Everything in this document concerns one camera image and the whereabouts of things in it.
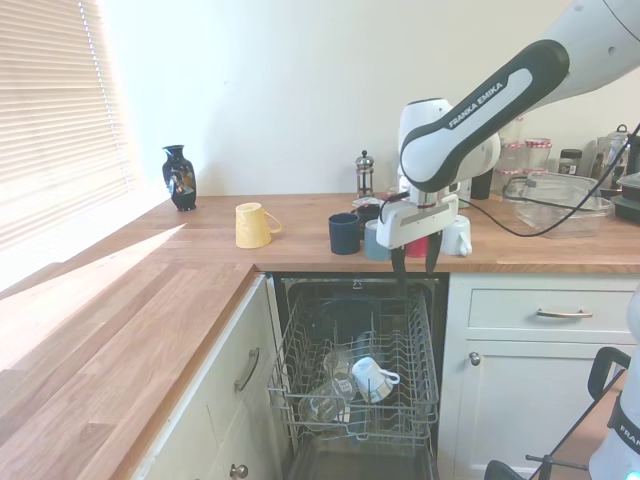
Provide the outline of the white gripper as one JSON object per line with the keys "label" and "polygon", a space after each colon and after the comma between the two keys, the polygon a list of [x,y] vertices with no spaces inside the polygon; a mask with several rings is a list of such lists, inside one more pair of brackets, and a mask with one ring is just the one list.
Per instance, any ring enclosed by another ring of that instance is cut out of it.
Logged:
{"label": "white gripper", "polygon": [[392,250],[392,267],[397,278],[405,278],[405,245],[428,236],[425,271],[432,274],[441,250],[442,234],[437,233],[453,224],[458,214],[456,194],[444,196],[433,206],[424,208],[408,200],[387,202],[380,209],[376,229],[377,242]]}

